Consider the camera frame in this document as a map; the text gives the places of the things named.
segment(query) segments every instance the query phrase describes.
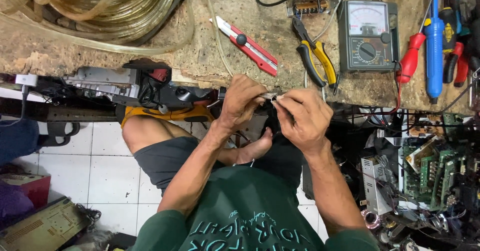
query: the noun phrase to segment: green t-shirt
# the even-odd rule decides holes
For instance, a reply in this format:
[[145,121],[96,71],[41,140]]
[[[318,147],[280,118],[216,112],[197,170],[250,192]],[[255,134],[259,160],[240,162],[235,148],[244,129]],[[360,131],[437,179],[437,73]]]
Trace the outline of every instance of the green t-shirt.
[[134,251],[378,250],[366,231],[345,230],[325,244],[298,210],[296,190],[276,176],[245,166],[210,175],[198,205],[156,213],[141,227]]

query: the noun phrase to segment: pliers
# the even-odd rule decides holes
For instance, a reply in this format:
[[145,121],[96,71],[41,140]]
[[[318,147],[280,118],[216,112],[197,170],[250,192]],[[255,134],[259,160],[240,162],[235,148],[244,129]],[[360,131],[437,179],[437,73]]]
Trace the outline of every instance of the pliers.
[[[309,77],[321,88],[325,87],[328,82],[328,86],[335,89],[336,92],[338,87],[338,77],[333,68],[332,61],[325,53],[325,43],[319,41],[313,43],[308,36],[307,30],[305,29],[305,26],[303,26],[302,21],[296,17],[292,19],[292,30],[300,41],[300,45],[297,47],[297,52],[301,56],[303,65],[305,66]],[[324,77],[320,75],[315,67],[312,51],[323,65],[328,81],[325,81]]]

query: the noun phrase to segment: wooden work surface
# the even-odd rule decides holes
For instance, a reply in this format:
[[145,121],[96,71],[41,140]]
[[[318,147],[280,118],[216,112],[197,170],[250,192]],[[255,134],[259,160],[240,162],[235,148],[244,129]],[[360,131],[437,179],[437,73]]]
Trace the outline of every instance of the wooden work surface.
[[[278,59],[278,75],[272,77],[261,70],[229,39],[220,33],[224,52],[237,73],[245,73],[268,88],[282,90],[304,87],[304,67],[295,48],[298,41],[291,31],[291,19],[286,16],[285,5],[266,8],[255,0],[211,0],[217,15],[242,30],[260,46]],[[407,50],[409,36],[418,31],[428,0],[383,0],[398,4],[400,52]],[[206,0],[192,0],[195,14],[193,41],[183,49],[171,54],[150,57],[155,62],[165,62],[174,68],[173,81],[180,84],[198,85],[202,88],[227,86],[230,76],[223,65],[214,38],[211,17]],[[185,2],[177,9],[165,28],[146,47],[161,47],[184,38],[188,17]],[[329,15],[303,16],[302,21],[312,39],[320,33]],[[77,45],[68,45],[60,40],[45,38],[3,23],[0,25],[0,66],[3,73],[43,76],[72,74],[81,66],[117,69],[131,59],[144,58],[113,52],[98,51]],[[320,38],[325,50],[339,70],[339,37],[337,19]],[[455,99],[460,90],[453,83],[443,87],[438,105],[430,105],[425,91],[424,50],[420,50],[419,66],[411,82],[402,86],[401,106],[423,111],[438,111]],[[317,67],[323,72],[321,64]],[[309,87],[315,87],[309,79]],[[342,75],[339,90],[333,96],[326,89],[327,101],[338,101],[358,105],[394,107],[397,93],[393,74]],[[464,96],[450,110],[471,114]]]

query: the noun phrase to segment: connector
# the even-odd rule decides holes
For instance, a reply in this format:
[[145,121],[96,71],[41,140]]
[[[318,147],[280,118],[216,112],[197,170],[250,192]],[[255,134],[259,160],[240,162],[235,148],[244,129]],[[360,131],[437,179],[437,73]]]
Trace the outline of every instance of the connector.
[[31,87],[36,87],[37,82],[39,80],[39,76],[28,74],[28,75],[16,75],[15,83],[21,85],[27,85]]

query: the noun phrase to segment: foot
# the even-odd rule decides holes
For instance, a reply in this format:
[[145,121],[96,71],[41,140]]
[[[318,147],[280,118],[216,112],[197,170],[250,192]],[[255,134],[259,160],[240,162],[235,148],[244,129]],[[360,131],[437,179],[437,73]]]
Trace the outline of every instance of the foot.
[[267,127],[263,136],[249,145],[238,149],[237,164],[244,164],[251,162],[253,159],[258,159],[264,156],[272,147],[272,130]]

